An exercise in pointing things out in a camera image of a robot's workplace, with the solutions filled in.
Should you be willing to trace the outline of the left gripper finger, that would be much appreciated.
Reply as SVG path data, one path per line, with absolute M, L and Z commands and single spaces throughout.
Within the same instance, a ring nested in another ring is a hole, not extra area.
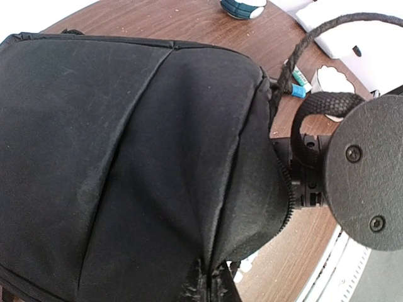
M 242 301 L 226 263 L 204 273 L 200 260 L 188 273 L 182 285 L 182 301 L 236 302 Z

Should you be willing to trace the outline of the black student bag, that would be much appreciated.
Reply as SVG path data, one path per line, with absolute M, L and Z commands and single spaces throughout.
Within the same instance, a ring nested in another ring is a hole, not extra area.
M 268 76 L 191 42 L 72 34 L 1 44 L 1 285 L 25 301 L 180 301 L 206 255 L 192 105 Z

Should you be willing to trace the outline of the white marker teal label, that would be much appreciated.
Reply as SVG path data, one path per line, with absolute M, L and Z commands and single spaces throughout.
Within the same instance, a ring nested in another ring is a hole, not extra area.
M 293 72 L 287 79 L 289 81 L 288 87 L 290 91 L 292 91 L 295 86 L 303 87 L 305 92 L 311 92 L 312 90 L 312 84 L 297 66 L 294 67 Z

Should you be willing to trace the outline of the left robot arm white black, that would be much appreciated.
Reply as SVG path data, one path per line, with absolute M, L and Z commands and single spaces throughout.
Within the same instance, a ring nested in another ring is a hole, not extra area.
M 239 301 L 228 262 L 278 235 L 316 191 L 342 229 L 375 250 L 402 248 L 402 98 L 365 101 L 316 92 L 298 108 L 288 138 L 271 140 L 275 102 L 261 92 L 229 104 L 192 105 L 201 131 L 190 180 L 206 245 L 180 301 Z

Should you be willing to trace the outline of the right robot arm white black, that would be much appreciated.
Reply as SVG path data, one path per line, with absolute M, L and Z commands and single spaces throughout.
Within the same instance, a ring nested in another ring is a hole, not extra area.
M 402 1 L 315 1 L 295 13 L 305 31 L 351 13 L 402 18 Z M 339 25 L 315 39 L 332 59 L 340 59 L 370 91 L 386 94 L 402 86 L 402 28 L 379 21 Z

